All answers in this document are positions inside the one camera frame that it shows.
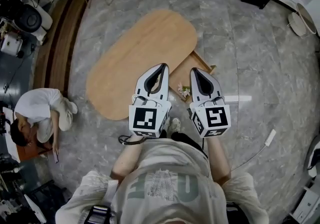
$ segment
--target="hand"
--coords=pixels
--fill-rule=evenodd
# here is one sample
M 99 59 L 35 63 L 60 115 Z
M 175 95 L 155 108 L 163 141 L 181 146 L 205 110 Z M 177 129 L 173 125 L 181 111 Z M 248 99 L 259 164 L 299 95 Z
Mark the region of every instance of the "hand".
M 53 141 L 52 151 L 55 152 L 57 155 L 59 154 L 59 143 L 57 140 Z
M 33 140 L 30 140 L 26 145 L 27 145 L 28 147 L 31 147 L 33 144 L 34 144 Z
M 38 131 L 38 124 L 34 123 L 34 125 L 30 129 L 30 138 L 36 136 L 37 135 L 37 131 Z

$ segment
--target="marble floor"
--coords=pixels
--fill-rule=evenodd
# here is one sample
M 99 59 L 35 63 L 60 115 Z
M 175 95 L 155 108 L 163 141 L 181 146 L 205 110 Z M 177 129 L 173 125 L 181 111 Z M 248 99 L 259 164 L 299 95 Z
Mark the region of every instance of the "marble floor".
M 79 107 L 74 125 L 61 132 L 59 163 L 49 156 L 55 181 L 73 192 L 81 178 L 95 169 L 109 174 L 123 146 L 117 137 L 128 134 L 128 120 L 101 116 L 86 97 L 86 77 L 101 55 L 143 15 L 171 9 L 189 20 L 198 35 L 196 51 L 210 65 L 225 96 L 243 99 L 230 105 L 231 128 L 221 138 L 232 168 L 245 163 L 264 145 L 271 129 L 277 134 L 269 147 L 245 170 L 270 223 L 293 209 L 308 176 L 303 163 L 320 120 L 317 38 L 300 38 L 287 26 L 290 13 L 270 1 L 260 10 L 240 0 L 90 0 L 78 31 L 69 97 Z M 171 116 L 182 121 L 182 131 L 198 138 L 189 125 L 188 107 L 174 93 Z

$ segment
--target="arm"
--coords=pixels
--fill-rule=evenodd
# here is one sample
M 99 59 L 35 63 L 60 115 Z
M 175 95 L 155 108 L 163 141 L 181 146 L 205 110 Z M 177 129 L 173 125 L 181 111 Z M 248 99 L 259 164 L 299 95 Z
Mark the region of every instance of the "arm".
M 231 169 L 225 151 L 216 137 L 207 139 L 210 170 L 213 181 L 222 186 L 231 178 Z
M 59 113 L 55 110 L 50 110 L 52 126 L 53 126 L 53 144 L 52 150 L 58 154 L 59 142 L 58 142 L 58 134 L 59 134 Z
M 128 139 L 129 142 L 135 142 L 139 140 L 141 140 L 141 137 L 136 135 L 133 135 Z M 120 184 L 123 179 L 135 169 L 142 147 L 142 143 L 137 145 L 124 146 L 124 150 L 113 165 L 110 177 L 112 179 L 118 180 Z
M 18 113 L 18 112 L 15 112 L 15 116 L 16 118 L 18 118 L 19 120 L 22 120 L 24 122 L 28 122 L 28 118 L 23 116 L 22 114 Z
M 38 125 L 37 122 L 35 122 L 35 123 L 33 124 L 33 126 L 31 127 L 31 130 L 30 130 L 30 137 L 31 137 L 31 138 L 36 137 L 38 128 L 39 128 L 39 125 Z

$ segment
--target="black hair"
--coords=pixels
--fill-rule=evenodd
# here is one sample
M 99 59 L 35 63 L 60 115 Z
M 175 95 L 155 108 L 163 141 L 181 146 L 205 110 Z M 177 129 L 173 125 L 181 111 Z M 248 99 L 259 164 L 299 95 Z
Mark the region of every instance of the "black hair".
M 14 120 L 10 125 L 10 135 L 15 144 L 21 147 L 25 147 L 27 145 L 27 141 L 21 131 L 18 128 L 18 119 Z

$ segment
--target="sneaker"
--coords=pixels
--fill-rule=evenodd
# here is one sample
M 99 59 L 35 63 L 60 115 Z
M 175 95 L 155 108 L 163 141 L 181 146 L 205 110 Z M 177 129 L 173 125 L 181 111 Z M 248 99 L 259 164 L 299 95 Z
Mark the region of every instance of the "sneaker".
M 16 168 L 14 168 L 14 169 L 13 169 L 13 172 L 17 174 L 18 172 L 20 172 L 20 171 L 21 171 L 21 169 L 22 169 L 22 167 L 21 167 L 21 166 L 16 167 Z
M 78 113 L 78 107 L 74 102 L 71 102 L 70 100 L 68 100 L 67 98 L 64 98 L 66 105 L 68 107 L 68 109 L 71 111 L 72 114 L 76 114 Z
M 180 133 L 180 129 L 181 129 L 181 122 L 180 122 L 180 119 L 175 117 L 172 122 L 171 122 L 171 125 L 169 127 L 169 130 L 170 130 L 170 134 L 173 134 L 173 133 Z
M 165 130 L 167 133 L 168 133 L 168 128 L 170 126 L 170 123 L 171 123 L 171 117 L 168 116 L 167 120 L 165 121 L 164 127 L 163 127 L 163 130 Z

